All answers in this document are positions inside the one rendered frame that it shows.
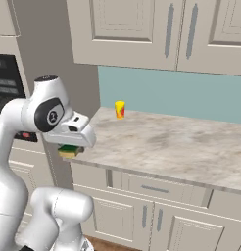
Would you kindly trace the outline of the black microwave oven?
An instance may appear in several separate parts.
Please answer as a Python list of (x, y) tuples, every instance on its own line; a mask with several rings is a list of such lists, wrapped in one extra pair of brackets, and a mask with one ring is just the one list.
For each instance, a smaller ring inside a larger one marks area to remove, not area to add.
[(12, 100), (24, 101), (26, 95), (15, 55), (0, 54), (0, 114)]

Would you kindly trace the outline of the small plain beige drawer front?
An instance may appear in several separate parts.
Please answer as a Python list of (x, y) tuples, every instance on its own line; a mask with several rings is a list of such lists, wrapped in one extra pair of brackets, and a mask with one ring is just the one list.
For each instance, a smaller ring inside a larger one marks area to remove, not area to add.
[(107, 187), (106, 171), (104, 169), (78, 163), (71, 163), (71, 169), (74, 184), (99, 189)]

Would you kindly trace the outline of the beige drawer front below microwave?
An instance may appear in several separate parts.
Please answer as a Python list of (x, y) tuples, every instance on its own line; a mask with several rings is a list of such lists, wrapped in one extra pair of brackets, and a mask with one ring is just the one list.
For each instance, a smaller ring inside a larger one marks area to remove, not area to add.
[(25, 183), (28, 193), (41, 186), (53, 186), (43, 143), (15, 139), (9, 158), (10, 168)]

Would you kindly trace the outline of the yellow and red cup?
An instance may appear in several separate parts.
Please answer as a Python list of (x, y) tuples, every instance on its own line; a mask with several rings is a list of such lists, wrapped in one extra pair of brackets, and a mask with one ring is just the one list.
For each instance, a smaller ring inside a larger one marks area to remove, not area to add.
[(118, 100), (115, 102), (115, 111), (116, 111), (116, 117), (121, 120), (124, 118), (124, 108), (125, 108), (125, 102), (122, 100)]

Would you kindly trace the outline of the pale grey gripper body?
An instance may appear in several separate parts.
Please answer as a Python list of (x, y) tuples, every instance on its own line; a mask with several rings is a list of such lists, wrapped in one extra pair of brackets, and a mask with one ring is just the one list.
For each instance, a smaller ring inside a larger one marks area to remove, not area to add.
[(95, 132), (89, 123), (61, 123), (52, 130), (44, 132), (43, 136), (47, 142), (61, 145), (92, 148), (96, 143)]

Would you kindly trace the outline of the beige base cupboard door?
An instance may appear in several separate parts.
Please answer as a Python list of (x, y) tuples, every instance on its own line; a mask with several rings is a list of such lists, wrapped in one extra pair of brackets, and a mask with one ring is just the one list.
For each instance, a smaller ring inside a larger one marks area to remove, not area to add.
[(241, 221), (156, 203), (150, 251), (241, 251)]
[[(93, 198), (94, 211), (82, 223), (83, 233), (126, 247), (149, 250), (154, 203), (149, 200), (76, 185), (76, 191)], [(147, 225), (142, 227), (142, 209), (148, 206)]]

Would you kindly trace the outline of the beige cupboard door above microwave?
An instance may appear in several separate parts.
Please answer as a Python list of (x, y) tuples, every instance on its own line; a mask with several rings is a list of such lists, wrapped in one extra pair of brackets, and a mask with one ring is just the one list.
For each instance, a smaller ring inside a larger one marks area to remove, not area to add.
[(21, 35), (13, 0), (0, 0), (0, 36)]

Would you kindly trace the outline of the beige tall cupboard housing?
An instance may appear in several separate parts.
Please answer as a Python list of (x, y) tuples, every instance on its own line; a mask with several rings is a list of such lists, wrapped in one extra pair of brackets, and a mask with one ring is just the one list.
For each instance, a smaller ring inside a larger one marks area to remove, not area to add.
[[(100, 107), (98, 70), (73, 60), (66, 0), (6, 0), (16, 32), (27, 91), (43, 75), (61, 78), (72, 108), (92, 117)], [(36, 143), (17, 140), (14, 147), (33, 164), (38, 186), (73, 188), (70, 164), (58, 154), (58, 146), (42, 137)]]

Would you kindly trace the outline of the wide beige wall cupboard door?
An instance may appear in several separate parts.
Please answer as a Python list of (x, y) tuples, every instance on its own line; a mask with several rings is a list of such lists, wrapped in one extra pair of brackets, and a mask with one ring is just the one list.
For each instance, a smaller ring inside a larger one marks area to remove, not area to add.
[[(170, 3), (174, 14), (166, 58)], [(184, 0), (67, 0), (74, 60), (174, 71), (183, 4)]]

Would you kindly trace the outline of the narrow beige wall cupboard door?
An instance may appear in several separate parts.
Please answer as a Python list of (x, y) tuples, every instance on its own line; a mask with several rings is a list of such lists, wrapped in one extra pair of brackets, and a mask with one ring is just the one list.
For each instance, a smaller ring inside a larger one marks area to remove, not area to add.
[[(192, 55), (186, 47), (192, 9), (198, 17)], [(186, 0), (177, 69), (222, 75), (241, 75), (241, 0)]]

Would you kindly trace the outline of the green and yellow sponge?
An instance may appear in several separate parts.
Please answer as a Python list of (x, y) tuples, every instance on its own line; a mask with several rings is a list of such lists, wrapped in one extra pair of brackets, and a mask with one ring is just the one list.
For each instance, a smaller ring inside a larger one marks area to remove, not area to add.
[(73, 145), (63, 145), (58, 149), (59, 155), (64, 158), (74, 158), (79, 153), (83, 152), (84, 152), (83, 147), (73, 146)]

